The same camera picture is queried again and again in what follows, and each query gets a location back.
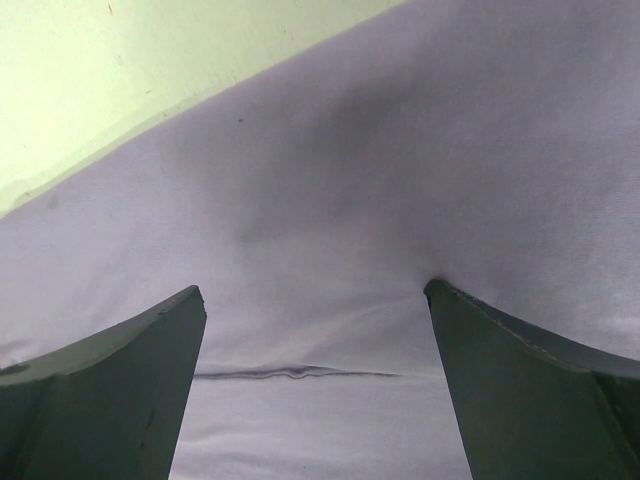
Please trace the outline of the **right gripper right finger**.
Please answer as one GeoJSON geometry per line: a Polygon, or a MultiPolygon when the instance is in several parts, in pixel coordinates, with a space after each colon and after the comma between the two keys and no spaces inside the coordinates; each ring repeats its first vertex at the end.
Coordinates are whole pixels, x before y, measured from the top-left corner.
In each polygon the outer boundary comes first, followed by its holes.
{"type": "Polygon", "coordinates": [[[638,361],[440,279],[424,294],[473,478],[638,478],[638,361]]]}

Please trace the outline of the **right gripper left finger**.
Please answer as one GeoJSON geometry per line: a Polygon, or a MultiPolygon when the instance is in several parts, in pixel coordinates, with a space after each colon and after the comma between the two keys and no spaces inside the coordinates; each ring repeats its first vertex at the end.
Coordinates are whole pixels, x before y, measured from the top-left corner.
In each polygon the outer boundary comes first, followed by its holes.
{"type": "Polygon", "coordinates": [[[192,285],[2,369],[2,478],[168,478],[205,325],[192,285]]]}

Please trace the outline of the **purple t-shirt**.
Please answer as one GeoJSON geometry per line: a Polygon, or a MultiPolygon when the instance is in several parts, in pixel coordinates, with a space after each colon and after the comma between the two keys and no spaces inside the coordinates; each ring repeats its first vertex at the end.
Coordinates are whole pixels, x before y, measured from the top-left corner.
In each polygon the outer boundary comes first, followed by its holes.
{"type": "Polygon", "coordinates": [[[639,354],[639,5],[411,1],[1,222],[1,363],[190,285],[175,479],[466,479],[423,290],[639,354]]]}

